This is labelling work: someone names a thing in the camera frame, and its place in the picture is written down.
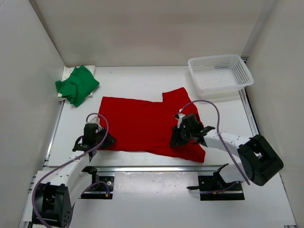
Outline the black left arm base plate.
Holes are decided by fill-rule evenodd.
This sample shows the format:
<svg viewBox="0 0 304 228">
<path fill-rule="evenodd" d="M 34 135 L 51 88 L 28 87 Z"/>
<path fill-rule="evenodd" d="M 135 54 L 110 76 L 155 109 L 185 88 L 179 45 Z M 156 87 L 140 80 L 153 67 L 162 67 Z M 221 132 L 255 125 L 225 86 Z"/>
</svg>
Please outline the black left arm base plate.
<svg viewBox="0 0 304 228">
<path fill-rule="evenodd" d="M 101 172 L 93 166 L 87 166 L 84 172 L 91 175 L 91 187 L 85 191 L 80 199 L 111 200 L 114 190 L 114 173 Z"/>
</svg>

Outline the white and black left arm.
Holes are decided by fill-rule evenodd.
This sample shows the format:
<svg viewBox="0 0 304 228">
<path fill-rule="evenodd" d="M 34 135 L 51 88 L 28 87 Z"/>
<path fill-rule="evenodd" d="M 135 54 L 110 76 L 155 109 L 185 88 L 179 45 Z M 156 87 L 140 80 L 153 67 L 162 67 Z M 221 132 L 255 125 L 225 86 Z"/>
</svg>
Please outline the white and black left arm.
<svg viewBox="0 0 304 228">
<path fill-rule="evenodd" d="M 116 142 L 108 130 L 97 123 L 86 123 L 75 141 L 69 160 L 42 177 L 32 192 L 32 222 L 47 228 L 69 227 L 74 205 L 89 190 L 104 191 L 110 197 L 108 182 L 100 180 L 90 163 L 99 149 Z"/>
</svg>

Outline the red t shirt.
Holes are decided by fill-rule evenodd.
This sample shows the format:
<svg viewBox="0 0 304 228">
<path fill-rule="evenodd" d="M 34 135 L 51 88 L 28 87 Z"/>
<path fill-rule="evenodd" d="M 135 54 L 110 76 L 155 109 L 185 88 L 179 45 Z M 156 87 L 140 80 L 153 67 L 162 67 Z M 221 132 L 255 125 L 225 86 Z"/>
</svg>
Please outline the red t shirt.
<svg viewBox="0 0 304 228">
<path fill-rule="evenodd" d="M 175 114 L 184 106 L 184 114 L 197 114 L 190 103 L 185 88 L 162 94 L 161 102 L 106 97 L 101 100 L 99 113 L 107 120 L 100 124 L 109 125 L 109 133 L 116 143 L 110 151 L 149 152 L 152 154 L 182 158 L 203 163 L 205 151 L 198 144 L 170 147 L 172 129 L 177 124 Z"/>
</svg>

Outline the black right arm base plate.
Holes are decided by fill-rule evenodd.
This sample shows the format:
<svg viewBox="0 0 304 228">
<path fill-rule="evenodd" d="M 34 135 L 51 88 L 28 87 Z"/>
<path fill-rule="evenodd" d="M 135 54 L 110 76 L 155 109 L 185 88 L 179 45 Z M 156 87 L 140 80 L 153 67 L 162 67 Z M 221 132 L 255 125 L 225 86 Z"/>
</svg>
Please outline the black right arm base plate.
<svg viewBox="0 0 304 228">
<path fill-rule="evenodd" d="M 222 165 L 211 176 L 198 176 L 198 186 L 187 186 L 188 190 L 199 190 L 201 201 L 225 201 L 225 200 L 244 200 L 245 196 L 241 182 L 224 182 L 220 176 L 220 171 L 228 166 L 228 163 Z"/>
</svg>

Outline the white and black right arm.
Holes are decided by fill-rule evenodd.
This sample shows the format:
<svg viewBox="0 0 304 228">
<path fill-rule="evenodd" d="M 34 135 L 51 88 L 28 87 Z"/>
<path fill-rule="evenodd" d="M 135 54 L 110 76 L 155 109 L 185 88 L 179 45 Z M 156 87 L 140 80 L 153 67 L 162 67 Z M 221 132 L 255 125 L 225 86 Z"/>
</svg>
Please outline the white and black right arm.
<svg viewBox="0 0 304 228">
<path fill-rule="evenodd" d="M 177 114 L 170 146 L 181 147 L 190 143 L 226 151 L 240 162 L 224 164 L 213 173 L 213 184 L 219 190 L 231 183 L 250 180 L 264 186 L 279 173 L 284 163 L 268 141 L 257 134 L 251 138 L 220 133 L 215 127 L 203 126 L 195 114 Z"/>
</svg>

